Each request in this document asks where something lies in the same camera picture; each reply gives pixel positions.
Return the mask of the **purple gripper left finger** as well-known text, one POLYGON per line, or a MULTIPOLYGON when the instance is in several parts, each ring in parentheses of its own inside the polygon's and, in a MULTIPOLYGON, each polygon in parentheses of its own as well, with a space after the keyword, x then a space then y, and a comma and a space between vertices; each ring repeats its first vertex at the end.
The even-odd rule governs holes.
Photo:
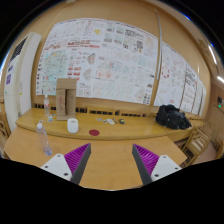
POLYGON ((69 153, 56 154, 42 169, 65 180, 79 184, 91 154, 91 144, 82 145, 69 153))

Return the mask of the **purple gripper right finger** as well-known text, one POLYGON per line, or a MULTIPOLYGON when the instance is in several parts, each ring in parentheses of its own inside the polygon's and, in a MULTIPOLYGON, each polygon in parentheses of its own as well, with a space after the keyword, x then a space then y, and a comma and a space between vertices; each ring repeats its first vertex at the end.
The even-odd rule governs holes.
POLYGON ((150 184, 181 170, 181 167, 167 155, 158 156, 137 144, 133 145, 132 154, 143 185, 150 184))

